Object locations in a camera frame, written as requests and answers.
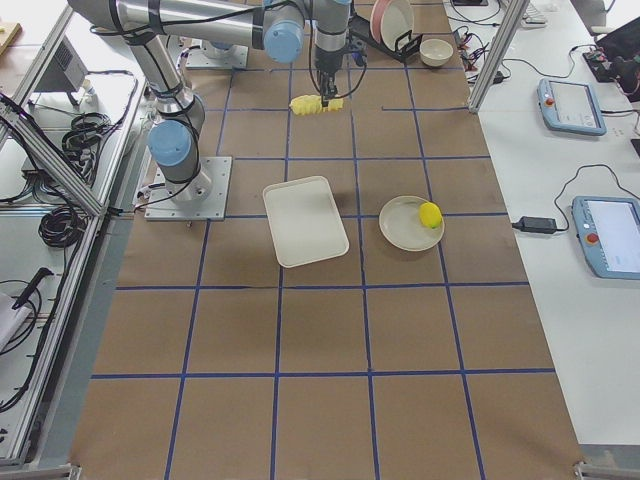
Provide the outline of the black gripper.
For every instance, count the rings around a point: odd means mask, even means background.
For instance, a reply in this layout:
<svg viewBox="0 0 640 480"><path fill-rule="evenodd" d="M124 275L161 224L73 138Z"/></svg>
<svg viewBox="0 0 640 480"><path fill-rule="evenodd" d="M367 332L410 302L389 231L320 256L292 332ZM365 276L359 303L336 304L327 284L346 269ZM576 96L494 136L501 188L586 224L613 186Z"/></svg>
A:
<svg viewBox="0 0 640 480"><path fill-rule="evenodd" d="M337 72L342 68L344 50L336 51L315 48L314 65L315 81L320 94L321 110L328 108L328 98L337 98L338 89L335 84Z"/></svg>

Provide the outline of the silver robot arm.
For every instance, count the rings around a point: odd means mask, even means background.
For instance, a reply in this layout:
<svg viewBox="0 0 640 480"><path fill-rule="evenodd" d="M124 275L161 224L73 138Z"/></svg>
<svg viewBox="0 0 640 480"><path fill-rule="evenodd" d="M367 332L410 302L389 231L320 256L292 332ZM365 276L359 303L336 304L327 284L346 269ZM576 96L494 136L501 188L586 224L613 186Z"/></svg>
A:
<svg viewBox="0 0 640 480"><path fill-rule="evenodd" d="M148 147L169 198L176 202L206 197L212 181L199 154L204 107L170 58L165 37L252 47L276 62L291 63L304 46L305 26L311 26L316 92L294 99L290 106L298 115L342 106L335 75L348 51L348 1L266 1L259 7L229 1L73 1L70 6L91 23L95 34L122 38L137 60L162 119L152 128Z"/></svg>

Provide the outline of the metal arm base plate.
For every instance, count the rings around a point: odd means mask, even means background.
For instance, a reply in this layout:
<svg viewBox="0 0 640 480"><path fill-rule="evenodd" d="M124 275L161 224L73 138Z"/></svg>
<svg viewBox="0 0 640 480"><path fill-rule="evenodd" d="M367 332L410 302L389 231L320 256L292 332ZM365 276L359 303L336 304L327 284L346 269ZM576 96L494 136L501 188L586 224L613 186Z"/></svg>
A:
<svg viewBox="0 0 640 480"><path fill-rule="evenodd" d="M148 221L223 221L229 193L233 159L230 156L201 157L200 173L187 185L167 182L159 167L144 217Z"/></svg>

